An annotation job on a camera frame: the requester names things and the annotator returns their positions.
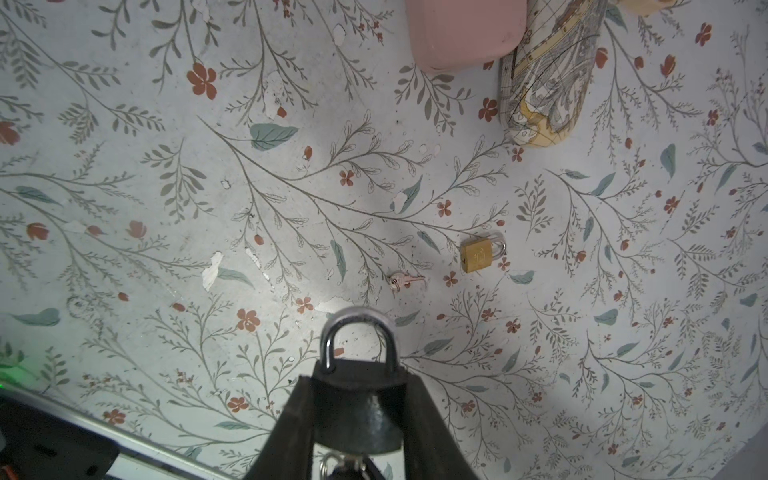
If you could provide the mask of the silver key with ring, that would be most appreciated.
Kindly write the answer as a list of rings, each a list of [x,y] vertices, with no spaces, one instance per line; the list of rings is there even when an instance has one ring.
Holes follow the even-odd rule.
[[[368,456],[325,454],[320,462],[320,480],[385,480],[381,470]]]

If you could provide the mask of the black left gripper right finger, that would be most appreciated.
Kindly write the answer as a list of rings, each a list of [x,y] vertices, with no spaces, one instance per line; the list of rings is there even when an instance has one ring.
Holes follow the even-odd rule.
[[[407,479],[477,479],[424,382],[413,374],[405,390],[403,435]]]

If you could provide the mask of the black padlock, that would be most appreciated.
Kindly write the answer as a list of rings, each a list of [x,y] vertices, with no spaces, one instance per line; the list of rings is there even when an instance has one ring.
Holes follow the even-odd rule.
[[[384,360],[335,357],[336,335],[346,326],[365,324],[384,340]],[[392,322],[367,307],[347,307],[326,322],[312,384],[315,439],[346,454],[381,455],[402,447],[407,373],[400,366]]]

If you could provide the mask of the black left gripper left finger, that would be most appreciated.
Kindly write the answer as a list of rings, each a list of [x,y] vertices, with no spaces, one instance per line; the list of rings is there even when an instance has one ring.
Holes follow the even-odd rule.
[[[300,377],[245,480],[310,479],[314,450],[313,382]]]

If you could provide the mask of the small silver key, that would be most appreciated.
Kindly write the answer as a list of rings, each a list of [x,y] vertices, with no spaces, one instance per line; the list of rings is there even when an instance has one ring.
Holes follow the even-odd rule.
[[[423,276],[409,275],[404,272],[395,272],[388,278],[388,284],[393,292],[399,292],[403,289],[408,289],[411,285],[418,282],[424,282]]]

